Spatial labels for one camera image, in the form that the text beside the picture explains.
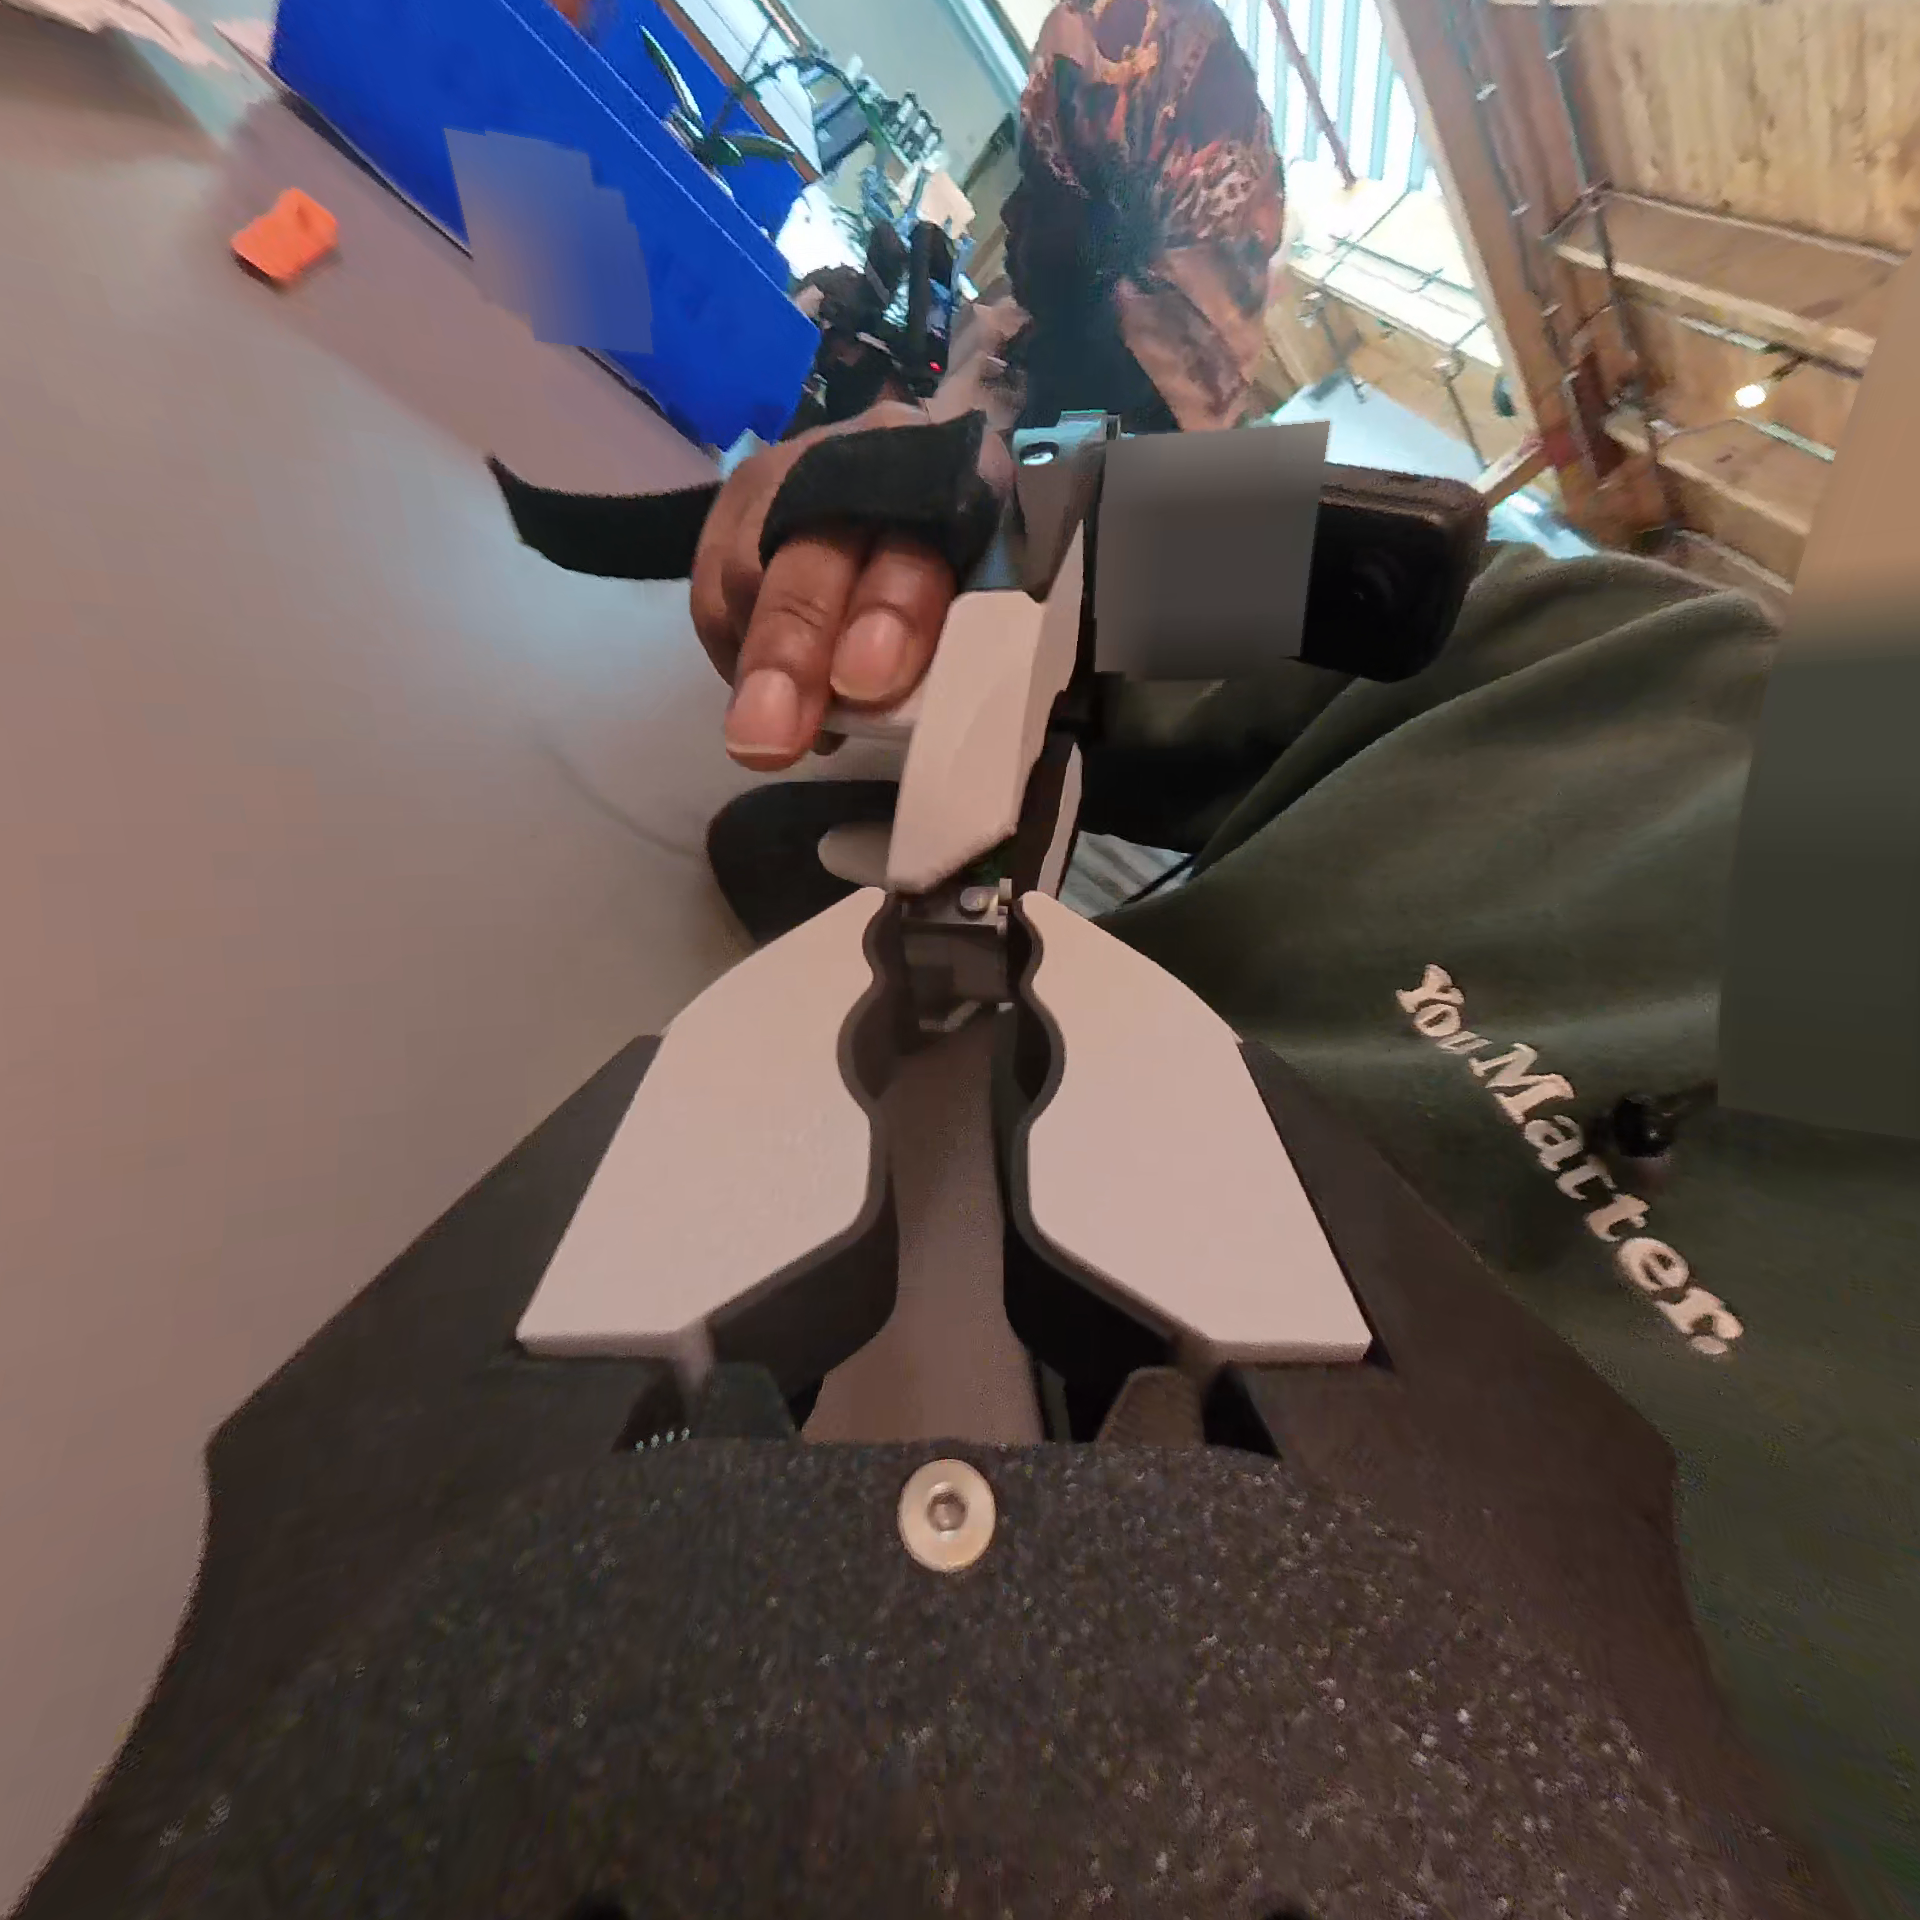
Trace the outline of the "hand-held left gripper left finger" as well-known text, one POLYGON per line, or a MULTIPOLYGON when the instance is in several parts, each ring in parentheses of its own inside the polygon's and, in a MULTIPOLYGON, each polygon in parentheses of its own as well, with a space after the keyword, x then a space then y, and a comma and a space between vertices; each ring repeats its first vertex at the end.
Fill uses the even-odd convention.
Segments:
POLYGON ((526 1352, 833 1369, 884 1327, 895 910, 847 896, 670 1018, 518 1315, 526 1352))

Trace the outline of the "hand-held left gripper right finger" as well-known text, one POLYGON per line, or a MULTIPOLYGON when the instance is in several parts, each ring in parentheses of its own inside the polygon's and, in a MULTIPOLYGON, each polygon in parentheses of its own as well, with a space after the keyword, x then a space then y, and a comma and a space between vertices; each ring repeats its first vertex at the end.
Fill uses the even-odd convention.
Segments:
POLYGON ((1040 1250, 1196 1369, 1372 1347, 1237 1033, 1049 896, 1018 901, 1046 1079, 1015 1171, 1040 1250))

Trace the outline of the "person's right hand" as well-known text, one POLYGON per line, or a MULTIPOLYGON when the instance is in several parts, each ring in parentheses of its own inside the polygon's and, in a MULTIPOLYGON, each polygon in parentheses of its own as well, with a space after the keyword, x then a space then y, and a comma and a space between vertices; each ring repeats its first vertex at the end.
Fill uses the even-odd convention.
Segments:
POLYGON ((727 753, 782 773, 824 744, 833 703, 894 709, 928 672, 957 577, 906 534, 824 526, 760 557, 760 526, 786 474, 816 445, 911 424, 873 406, 759 450, 718 488, 693 559, 687 608, 729 683, 727 753))

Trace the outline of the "potted green plant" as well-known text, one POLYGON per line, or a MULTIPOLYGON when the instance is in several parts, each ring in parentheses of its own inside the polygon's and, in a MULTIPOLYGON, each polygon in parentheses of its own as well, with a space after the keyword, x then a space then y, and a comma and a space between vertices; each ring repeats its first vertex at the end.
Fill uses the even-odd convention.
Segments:
POLYGON ((662 48, 661 39, 647 27, 637 27, 637 35, 642 53, 671 98, 671 104, 662 113, 662 122, 710 177, 725 183, 734 168, 750 160, 775 160, 793 166, 800 163, 802 153, 778 134, 750 129, 730 133, 727 127, 727 119, 740 99, 737 89, 727 96, 718 113, 703 113, 697 96, 687 86, 671 55, 662 48))

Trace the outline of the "orange brick separator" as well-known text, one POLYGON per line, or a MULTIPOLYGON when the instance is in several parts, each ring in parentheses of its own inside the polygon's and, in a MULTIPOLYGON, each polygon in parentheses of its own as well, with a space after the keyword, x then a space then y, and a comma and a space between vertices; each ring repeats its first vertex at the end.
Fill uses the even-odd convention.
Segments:
POLYGON ((337 217, 301 187, 285 187, 231 235, 229 254, 242 271, 288 289, 335 256, 337 245, 337 217))

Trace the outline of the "blue plastic bin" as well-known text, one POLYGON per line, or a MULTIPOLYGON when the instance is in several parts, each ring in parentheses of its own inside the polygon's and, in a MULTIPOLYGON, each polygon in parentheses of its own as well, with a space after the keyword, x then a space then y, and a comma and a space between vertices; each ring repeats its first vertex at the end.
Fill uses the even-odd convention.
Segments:
POLYGON ((537 341, 709 447, 786 427, 817 330, 782 254, 550 5, 285 2, 271 72, 537 341))

